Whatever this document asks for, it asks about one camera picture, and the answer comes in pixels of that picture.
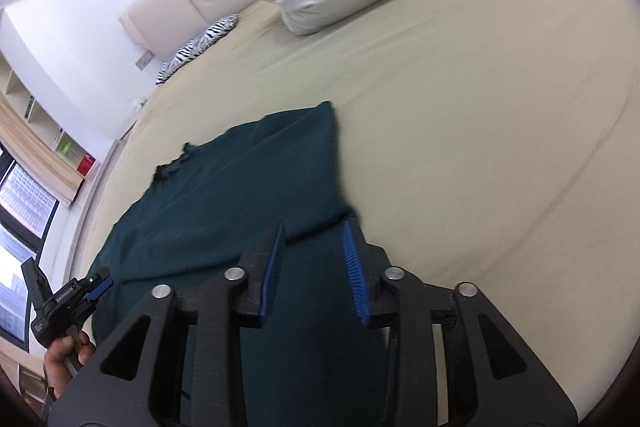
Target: beige headboard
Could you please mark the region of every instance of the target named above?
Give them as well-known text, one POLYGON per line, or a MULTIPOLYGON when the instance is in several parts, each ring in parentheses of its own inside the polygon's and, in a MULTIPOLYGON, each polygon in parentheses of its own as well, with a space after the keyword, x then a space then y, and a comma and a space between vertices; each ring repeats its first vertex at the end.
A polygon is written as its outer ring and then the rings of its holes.
POLYGON ((252 0, 135 0, 120 16, 131 39, 167 60, 215 21, 238 13, 252 0))

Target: silver bolt head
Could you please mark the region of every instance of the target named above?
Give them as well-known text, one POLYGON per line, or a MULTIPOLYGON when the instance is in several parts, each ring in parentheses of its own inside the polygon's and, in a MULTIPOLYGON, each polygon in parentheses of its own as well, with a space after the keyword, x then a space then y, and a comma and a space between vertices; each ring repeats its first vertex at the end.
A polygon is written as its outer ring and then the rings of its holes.
POLYGON ((460 292, 460 295, 465 297, 475 297, 478 295, 478 286, 471 284, 470 282, 463 282, 458 285, 458 291, 460 292))
POLYGON ((225 272, 225 278, 230 281, 237 281, 239 279, 242 279, 242 277, 244 277, 244 270, 237 266, 234 266, 233 268, 229 268, 225 272))
POLYGON ((164 299, 170 293, 171 286, 167 286, 166 284, 159 284, 151 290, 151 295, 153 295, 156 299, 164 299))
POLYGON ((391 279, 392 281, 397 281, 398 279, 402 279, 404 277, 404 270, 399 268, 398 266, 392 266, 391 268, 387 268, 385 270, 385 277, 387 279, 391 279))

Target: wall switch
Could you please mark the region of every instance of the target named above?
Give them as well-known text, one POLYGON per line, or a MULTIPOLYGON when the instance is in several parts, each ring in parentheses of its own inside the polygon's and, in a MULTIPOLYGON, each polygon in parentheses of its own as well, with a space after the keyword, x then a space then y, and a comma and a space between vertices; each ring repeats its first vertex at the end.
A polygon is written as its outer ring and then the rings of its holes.
POLYGON ((151 62, 154 59, 154 57, 155 57, 155 55, 153 54, 153 52, 150 52, 149 50, 147 50, 142 55, 142 57, 140 57, 136 61, 136 66, 138 67, 139 70, 142 71, 143 69, 145 69, 149 65, 149 62, 151 62))

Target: beige bed sheet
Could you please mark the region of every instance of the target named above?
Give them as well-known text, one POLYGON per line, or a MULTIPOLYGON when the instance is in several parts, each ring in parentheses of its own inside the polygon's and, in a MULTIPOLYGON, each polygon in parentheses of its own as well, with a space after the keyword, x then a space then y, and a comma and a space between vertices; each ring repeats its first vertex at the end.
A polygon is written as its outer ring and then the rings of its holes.
POLYGON ((582 417, 640 334, 639 80, 631 0, 387 0, 306 38, 255 4, 149 100, 83 270, 183 143, 332 100, 367 239, 478 283, 582 417))

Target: human hand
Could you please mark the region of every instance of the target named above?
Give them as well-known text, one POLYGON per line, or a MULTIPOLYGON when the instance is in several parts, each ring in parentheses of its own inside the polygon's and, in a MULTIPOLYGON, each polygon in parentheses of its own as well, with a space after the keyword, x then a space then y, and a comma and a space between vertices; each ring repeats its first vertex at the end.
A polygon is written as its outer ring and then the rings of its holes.
MULTIPOLYGON (((89 341, 89 335, 84 331, 79 331, 78 339, 82 344, 78 352, 78 360, 82 365, 86 365, 95 352, 95 346, 89 341)), ((71 382, 71 375, 66 370, 63 360, 74 349, 72 336, 55 339, 44 355, 44 367, 47 374, 49 386, 53 387, 53 394, 57 398, 62 396, 66 387, 71 382)))

